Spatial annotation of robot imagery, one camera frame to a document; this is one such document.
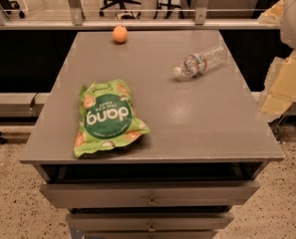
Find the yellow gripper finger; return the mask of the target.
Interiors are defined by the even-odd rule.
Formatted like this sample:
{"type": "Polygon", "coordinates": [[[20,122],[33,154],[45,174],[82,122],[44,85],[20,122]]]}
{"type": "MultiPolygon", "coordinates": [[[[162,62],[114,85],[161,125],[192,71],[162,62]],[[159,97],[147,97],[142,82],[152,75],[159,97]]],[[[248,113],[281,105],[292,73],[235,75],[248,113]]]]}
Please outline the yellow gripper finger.
{"type": "Polygon", "coordinates": [[[257,21],[260,24],[279,25],[281,23],[284,6],[287,0],[279,0],[269,9],[260,14],[257,21]]]}

